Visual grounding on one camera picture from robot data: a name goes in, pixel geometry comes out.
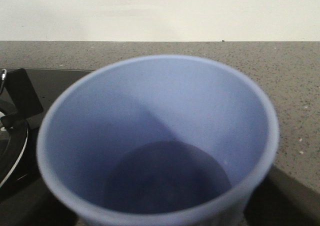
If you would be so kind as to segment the light blue ribbed cup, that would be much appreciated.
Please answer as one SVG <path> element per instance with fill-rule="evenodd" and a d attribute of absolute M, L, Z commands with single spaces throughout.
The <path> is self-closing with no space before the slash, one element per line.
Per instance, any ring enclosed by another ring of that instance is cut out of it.
<path fill-rule="evenodd" d="M 206 58 L 151 55 L 100 68 L 67 88 L 42 121 L 36 156 L 49 190 L 91 226 L 235 226 L 268 174 L 279 139 L 272 102 L 245 74 Z M 159 141 L 209 154 L 231 188 L 176 212 L 104 208 L 117 162 Z"/>

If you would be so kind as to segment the black metal pot support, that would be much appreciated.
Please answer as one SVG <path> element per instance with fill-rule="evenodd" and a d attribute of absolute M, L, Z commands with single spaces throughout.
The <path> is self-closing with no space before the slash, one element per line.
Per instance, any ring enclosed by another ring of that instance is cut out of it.
<path fill-rule="evenodd" d="M 0 101 L 0 187 L 10 181 L 30 140 L 27 119 L 44 108 L 25 69 L 0 71 L 0 92 L 7 91 L 12 102 Z"/>

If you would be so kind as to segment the black glass gas stove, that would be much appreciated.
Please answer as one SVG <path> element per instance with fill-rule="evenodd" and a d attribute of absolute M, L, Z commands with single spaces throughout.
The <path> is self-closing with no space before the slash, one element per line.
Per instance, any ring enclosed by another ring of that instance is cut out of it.
<path fill-rule="evenodd" d="M 78 226 L 75 213 L 59 202 L 43 182 L 37 166 L 36 144 L 41 122 L 55 99 L 85 71 L 25 69 L 43 107 L 41 114 L 27 119 L 30 138 L 23 158 L 0 187 L 0 223 L 3 226 Z M 0 92 L 0 101 L 12 102 L 8 92 Z"/>

